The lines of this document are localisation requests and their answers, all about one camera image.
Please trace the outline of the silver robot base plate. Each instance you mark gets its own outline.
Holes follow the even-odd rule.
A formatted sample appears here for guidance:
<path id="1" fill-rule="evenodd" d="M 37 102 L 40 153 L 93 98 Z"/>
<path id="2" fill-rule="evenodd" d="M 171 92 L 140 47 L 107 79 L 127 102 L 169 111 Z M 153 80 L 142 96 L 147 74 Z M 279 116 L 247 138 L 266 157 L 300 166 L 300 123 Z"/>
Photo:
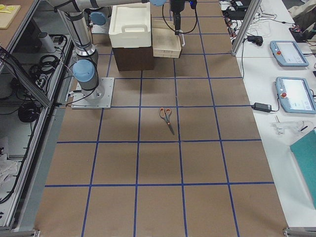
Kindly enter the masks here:
<path id="1" fill-rule="evenodd" d="M 112 103 L 114 78 L 99 78 L 99 85 L 88 97 L 88 91 L 81 91 L 74 95 L 75 102 L 72 109 L 110 109 Z"/>

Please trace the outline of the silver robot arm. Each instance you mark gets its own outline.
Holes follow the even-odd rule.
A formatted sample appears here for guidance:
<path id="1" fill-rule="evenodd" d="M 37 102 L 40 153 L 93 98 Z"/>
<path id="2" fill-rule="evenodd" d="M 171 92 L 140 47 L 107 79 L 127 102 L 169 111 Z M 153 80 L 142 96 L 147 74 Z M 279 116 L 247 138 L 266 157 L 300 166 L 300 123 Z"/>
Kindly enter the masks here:
<path id="1" fill-rule="evenodd" d="M 81 86 L 81 98 L 74 100 L 87 103 L 90 107 L 106 108 L 102 99 L 111 98 L 106 96 L 104 79 L 98 76 L 97 63 L 98 52 L 91 42 L 87 24 L 84 18 L 86 9 L 99 9 L 113 5 L 129 3 L 151 3 L 155 6 L 165 4 L 164 0 L 49 0 L 48 3 L 58 11 L 66 25 L 78 56 L 78 61 L 73 66 L 73 74 Z"/>
<path id="2" fill-rule="evenodd" d="M 88 17 L 88 23 L 106 28 L 112 15 L 112 8 L 110 6 L 100 8 L 88 8 L 85 10 Z"/>

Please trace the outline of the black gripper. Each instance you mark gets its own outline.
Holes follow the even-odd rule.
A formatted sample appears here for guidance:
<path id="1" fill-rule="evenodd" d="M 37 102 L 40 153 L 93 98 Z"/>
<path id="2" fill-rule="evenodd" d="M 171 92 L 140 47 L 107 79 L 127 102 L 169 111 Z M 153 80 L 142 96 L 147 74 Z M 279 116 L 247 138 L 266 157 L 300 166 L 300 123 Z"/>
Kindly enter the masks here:
<path id="1" fill-rule="evenodd" d="M 191 9 L 195 10 L 197 6 L 196 0 L 170 0 L 169 6 L 173 13 L 173 25 L 175 35 L 180 34 L 181 30 L 181 12 L 185 9 L 185 3 L 189 2 Z"/>

